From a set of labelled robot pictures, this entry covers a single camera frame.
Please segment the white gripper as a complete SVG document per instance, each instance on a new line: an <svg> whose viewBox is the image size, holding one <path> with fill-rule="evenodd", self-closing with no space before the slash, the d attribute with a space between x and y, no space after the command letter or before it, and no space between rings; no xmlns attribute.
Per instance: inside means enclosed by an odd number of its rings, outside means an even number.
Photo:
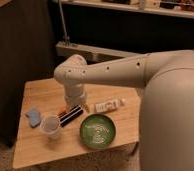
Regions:
<svg viewBox="0 0 194 171"><path fill-rule="evenodd" d="M65 88L65 102L68 109L86 104L86 92L84 88L66 87Z"/></svg>

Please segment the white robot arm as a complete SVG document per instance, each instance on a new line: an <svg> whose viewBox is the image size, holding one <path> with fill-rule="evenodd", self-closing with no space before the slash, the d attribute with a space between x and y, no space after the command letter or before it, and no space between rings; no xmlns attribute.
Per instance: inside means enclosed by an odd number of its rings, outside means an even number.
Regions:
<svg viewBox="0 0 194 171"><path fill-rule="evenodd" d="M143 90L139 112L141 171L194 171L194 50L139 54L89 65L73 55L54 70L74 106L86 84Z"/></svg>

